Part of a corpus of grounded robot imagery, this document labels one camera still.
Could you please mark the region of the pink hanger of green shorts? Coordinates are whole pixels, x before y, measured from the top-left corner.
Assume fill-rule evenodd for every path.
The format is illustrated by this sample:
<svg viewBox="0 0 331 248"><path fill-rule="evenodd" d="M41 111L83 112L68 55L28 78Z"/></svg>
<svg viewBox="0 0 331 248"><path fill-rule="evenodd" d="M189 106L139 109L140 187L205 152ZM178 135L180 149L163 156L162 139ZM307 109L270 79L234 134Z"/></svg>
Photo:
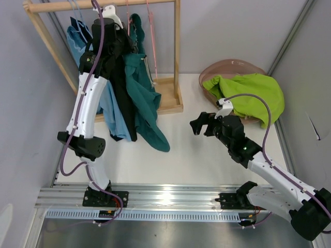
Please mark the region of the pink hanger of green shorts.
<svg viewBox="0 0 331 248"><path fill-rule="evenodd" d="M154 33L154 15L153 12L149 8L149 1L146 0L148 20L151 30L151 41L152 41L152 49L153 49L153 57L154 57L154 67L155 67L155 76L158 78L158 69L157 69L157 57L156 57L156 46L155 46L155 33Z"/></svg>

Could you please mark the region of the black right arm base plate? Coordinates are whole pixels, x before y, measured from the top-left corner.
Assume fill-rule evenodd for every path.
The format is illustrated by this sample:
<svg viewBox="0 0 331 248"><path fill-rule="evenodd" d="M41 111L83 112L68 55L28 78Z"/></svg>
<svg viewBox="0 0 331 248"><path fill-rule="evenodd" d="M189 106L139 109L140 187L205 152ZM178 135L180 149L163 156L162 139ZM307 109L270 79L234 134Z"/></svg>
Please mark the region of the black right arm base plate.
<svg viewBox="0 0 331 248"><path fill-rule="evenodd" d="M252 205L246 195L237 193L219 193L214 199L221 205L223 210L254 210L255 205Z"/></svg>

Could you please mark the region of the aluminium mounting rail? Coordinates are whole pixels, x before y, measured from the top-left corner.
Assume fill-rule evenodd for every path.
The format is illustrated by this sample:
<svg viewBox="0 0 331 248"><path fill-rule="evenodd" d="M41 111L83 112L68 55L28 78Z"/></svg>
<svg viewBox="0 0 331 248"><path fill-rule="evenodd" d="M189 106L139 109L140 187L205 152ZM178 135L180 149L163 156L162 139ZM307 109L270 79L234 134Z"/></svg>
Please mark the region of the aluminium mounting rail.
<svg viewBox="0 0 331 248"><path fill-rule="evenodd" d="M126 210L212 211L220 209L219 193L234 193L235 185L125 184L114 183L112 190L129 192ZM86 184L55 184L41 188L35 208L82 209Z"/></svg>

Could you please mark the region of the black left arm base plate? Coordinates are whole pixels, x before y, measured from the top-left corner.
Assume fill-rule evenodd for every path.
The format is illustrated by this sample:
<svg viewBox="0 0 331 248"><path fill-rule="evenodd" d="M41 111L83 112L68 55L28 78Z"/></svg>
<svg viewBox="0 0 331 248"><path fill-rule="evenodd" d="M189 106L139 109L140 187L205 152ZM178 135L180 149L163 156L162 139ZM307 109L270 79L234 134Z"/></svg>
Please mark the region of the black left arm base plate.
<svg viewBox="0 0 331 248"><path fill-rule="evenodd" d="M112 191L111 184L108 185L106 191L119 197L123 202L123 208L127 207L128 199L129 199L128 191ZM111 196L102 191L94 190L91 187L87 187L84 193L82 206L119 208L121 206L121 203L117 197Z"/></svg>

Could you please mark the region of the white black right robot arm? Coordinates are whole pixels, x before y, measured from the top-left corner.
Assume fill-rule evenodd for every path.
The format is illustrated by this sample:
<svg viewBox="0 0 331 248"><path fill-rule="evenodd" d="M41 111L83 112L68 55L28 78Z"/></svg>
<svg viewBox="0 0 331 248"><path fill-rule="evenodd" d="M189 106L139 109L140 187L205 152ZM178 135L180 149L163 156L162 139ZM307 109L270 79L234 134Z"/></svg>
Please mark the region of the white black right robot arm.
<svg viewBox="0 0 331 248"><path fill-rule="evenodd" d="M313 241L326 233L330 225L330 191L309 186L264 156L262 147L248 138L237 116L217 116L202 112L190 122L194 135L206 125L205 136L214 136L228 149L232 160L264 178L277 191L267 192L256 183L237 194L241 208L251 205L266 209L290 222L293 229L304 239Z"/></svg>

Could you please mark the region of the lime green shorts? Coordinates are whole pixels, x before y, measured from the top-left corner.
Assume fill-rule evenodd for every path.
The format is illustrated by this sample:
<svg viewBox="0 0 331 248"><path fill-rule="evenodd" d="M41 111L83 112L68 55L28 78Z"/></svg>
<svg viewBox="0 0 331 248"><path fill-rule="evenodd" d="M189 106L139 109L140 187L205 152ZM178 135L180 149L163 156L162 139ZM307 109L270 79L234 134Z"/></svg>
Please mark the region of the lime green shorts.
<svg viewBox="0 0 331 248"><path fill-rule="evenodd" d="M238 94L253 94L263 99L271 113L274 123L285 108L283 92L277 81L267 75L253 73L236 75L230 79L216 75L202 82L203 87L217 99L229 98ZM255 97L241 96L231 99L233 113L239 117L254 117L261 121L261 127L267 128L268 112L265 105Z"/></svg>

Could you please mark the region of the translucent pink plastic basket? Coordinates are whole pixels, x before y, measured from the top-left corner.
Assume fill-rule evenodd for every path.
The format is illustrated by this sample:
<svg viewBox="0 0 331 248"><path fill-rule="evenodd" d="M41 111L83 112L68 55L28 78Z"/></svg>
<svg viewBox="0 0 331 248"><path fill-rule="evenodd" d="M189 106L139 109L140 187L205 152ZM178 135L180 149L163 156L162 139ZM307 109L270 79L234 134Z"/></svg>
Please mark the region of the translucent pink plastic basket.
<svg viewBox="0 0 331 248"><path fill-rule="evenodd" d="M212 79L215 76L221 75L225 79L231 79L236 75L247 75L247 74L261 74L266 77L268 75L266 72L247 62L240 59L224 59L220 60L212 65L208 66L204 69L199 75L199 85L201 87L201 91L204 97L217 109L219 110L219 106L217 105L218 98L210 93L204 86L203 82Z"/></svg>

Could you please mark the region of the navy blue shorts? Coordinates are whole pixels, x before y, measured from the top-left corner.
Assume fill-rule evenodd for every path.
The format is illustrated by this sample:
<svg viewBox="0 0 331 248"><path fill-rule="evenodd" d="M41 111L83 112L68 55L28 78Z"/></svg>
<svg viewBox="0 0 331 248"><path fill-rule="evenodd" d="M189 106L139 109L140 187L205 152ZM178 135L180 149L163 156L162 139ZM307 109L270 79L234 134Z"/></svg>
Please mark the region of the navy blue shorts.
<svg viewBox="0 0 331 248"><path fill-rule="evenodd" d="M84 22L70 17L71 25L67 28L67 41L75 49L84 49L92 35Z"/></svg>

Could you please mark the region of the pink hanger of teal shorts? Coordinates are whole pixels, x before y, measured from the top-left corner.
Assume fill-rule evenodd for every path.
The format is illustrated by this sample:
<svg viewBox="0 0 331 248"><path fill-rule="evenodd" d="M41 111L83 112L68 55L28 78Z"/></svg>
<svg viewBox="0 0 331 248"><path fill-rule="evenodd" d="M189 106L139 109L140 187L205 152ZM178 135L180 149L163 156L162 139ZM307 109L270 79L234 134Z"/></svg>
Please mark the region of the pink hanger of teal shorts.
<svg viewBox="0 0 331 248"><path fill-rule="evenodd" d="M130 36L130 30L131 30L131 23L132 23L132 19L130 17L130 12L129 12L129 0L126 0L126 13L127 13L127 33L128 36Z"/></svg>

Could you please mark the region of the wooden clothes rack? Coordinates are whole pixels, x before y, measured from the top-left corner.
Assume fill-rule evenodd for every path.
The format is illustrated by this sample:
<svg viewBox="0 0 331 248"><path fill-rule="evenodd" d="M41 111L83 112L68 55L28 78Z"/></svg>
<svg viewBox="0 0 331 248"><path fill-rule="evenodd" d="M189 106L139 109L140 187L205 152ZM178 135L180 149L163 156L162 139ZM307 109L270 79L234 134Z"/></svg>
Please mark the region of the wooden clothes rack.
<svg viewBox="0 0 331 248"><path fill-rule="evenodd" d="M174 76L171 77L156 77L156 91L161 94L160 108L158 114L175 114L183 112L184 105L179 87L179 61L180 61L180 1L172 1L174 4ZM92 9L90 1L78 1L73 6L69 2L50 2L37 3L32 1L24 1L23 8L34 25L40 38L43 40L60 71L67 80L70 88L76 95L78 92L78 80L68 66L67 61L62 57L55 41L50 32L45 26L40 13L51 13L57 11L68 11L71 9Z"/></svg>

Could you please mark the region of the light blue shorts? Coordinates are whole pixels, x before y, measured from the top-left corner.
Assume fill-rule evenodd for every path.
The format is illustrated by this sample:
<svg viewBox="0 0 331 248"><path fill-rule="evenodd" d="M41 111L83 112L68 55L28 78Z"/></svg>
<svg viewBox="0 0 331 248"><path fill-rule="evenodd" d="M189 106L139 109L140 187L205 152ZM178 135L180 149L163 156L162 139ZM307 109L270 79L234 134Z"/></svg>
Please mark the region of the light blue shorts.
<svg viewBox="0 0 331 248"><path fill-rule="evenodd" d="M71 55L79 67L80 57L85 52L85 39L81 38L81 33L79 32L78 28L75 28L73 25L70 25L67 28L66 36ZM129 142L132 141L123 115L119 109L113 86L110 81L107 82L107 85L105 86L100 97L99 105L97 108L97 113L99 112L103 112L104 121L109 128L111 137L114 140L119 141L121 139L126 139Z"/></svg>

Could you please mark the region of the teal shorts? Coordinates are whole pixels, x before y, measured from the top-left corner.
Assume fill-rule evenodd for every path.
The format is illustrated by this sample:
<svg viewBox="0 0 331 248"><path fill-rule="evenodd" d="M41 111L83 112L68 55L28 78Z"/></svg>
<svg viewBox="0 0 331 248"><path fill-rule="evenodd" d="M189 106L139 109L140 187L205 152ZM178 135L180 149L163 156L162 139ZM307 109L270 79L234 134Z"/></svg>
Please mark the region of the teal shorts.
<svg viewBox="0 0 331 248"><path fill-rule="evenodd" d="M157 111L160 107L161 94L155 91L155 84L148 66L143 41L145 32L137 13L130 17L129 38L135 51L124 56L126 88L133 101L135 129L154 149L168 152L170 144L157 126Z"/></svg>

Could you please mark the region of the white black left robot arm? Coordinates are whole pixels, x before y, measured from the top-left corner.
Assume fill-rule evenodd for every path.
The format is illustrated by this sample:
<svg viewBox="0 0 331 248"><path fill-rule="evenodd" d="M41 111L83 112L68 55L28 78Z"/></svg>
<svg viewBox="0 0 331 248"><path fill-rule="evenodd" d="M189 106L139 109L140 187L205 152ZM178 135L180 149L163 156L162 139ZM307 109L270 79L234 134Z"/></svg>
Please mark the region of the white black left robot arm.
<svg viewBox="0 0 331 248"><path fill-rule="evenodd" d="M85 47L79 63L79 88L72 117L57 139L64 144L60 171L64 176L66 150L80 158L76 166L84 166L89 178L88 189L98 205L108 206L115 194L106 175L101 156L106 147L103 138L94 135L95 118L102 92L110 80L116 61L131 50L128 36L112 18L98 18L92 24L92 39Z"/></svg>

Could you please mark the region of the black shorts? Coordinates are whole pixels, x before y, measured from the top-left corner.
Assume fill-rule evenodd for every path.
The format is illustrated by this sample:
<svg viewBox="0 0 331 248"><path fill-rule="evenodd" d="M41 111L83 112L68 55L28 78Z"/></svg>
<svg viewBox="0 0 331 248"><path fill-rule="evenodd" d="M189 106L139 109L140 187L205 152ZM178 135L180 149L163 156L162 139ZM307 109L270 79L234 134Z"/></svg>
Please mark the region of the black shorts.
<svg viewBox="0 0 331 248"><path fill-rule="evenodd" d="M110 73L109 81L113 86L119 109L132 138L131 142L135 142L137 140L135 109L133 101L126 88L125 63L122 56L116 59L115 66Z"/></svg>

